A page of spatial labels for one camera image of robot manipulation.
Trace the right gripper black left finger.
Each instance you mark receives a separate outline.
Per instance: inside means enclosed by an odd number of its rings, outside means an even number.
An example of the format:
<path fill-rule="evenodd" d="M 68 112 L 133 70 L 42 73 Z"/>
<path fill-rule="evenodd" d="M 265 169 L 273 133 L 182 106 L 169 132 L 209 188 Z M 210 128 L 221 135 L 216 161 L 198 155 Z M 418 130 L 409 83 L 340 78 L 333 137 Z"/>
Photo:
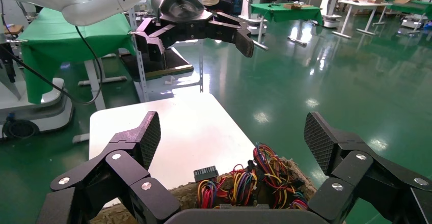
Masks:
<path fill-rule="evenodd" d="M 51 182 L 37 223 L 89 223 L 113 199 L 138 223 L 166 222 L 180 202 L 149 173 L 160 137 L 155 111 L 137 128 L 116 133 L 101 153 Z"/>

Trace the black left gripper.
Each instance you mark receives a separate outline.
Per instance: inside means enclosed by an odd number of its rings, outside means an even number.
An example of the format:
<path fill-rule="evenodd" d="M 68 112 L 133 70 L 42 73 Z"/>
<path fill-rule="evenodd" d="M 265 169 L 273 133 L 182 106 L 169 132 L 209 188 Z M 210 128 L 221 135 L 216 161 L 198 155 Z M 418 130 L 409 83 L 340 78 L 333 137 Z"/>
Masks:
<path fill-rule="evenodd" d="M 253 56 L 245 21 L 223 12 L 212 15 L 198 0 L 151 0 L 151 5 L 156 18 L 144 18 L 133 33 L 146 61 L 165 64 L 166 49 L 177 41 L 206 38 L 232 43 L 245 57 Z"/>

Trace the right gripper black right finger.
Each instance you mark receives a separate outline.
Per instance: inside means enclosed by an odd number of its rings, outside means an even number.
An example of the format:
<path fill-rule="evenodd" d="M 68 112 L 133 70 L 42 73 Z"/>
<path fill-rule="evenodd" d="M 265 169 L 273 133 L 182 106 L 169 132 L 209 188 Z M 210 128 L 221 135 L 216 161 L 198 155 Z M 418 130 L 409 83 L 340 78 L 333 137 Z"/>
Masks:
<path fill-rule="evenodd" d="M 431 223 L 431 180 L 379 156 L 358 135 L 306 116 L 304 140 L 327 179 L 308 209 L 342 223 L 359 199 L 392 223 Z"/>

